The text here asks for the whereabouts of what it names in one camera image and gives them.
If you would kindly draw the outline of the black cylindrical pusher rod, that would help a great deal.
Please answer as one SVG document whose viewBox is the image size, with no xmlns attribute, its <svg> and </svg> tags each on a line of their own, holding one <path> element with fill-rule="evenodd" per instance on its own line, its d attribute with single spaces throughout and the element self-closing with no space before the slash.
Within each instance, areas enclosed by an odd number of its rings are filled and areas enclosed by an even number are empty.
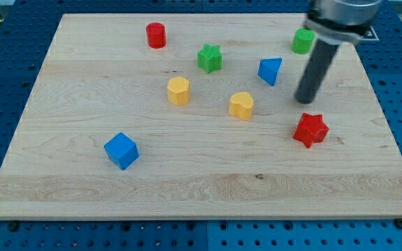
<svg viewBox="0 0 402 251">
<path fill-rule="evenodd" d="M 338 48 L 339 45 L 317 40 L 295 92 L 296 101 L 301 104 L 314 101 Z"/>
</svg>

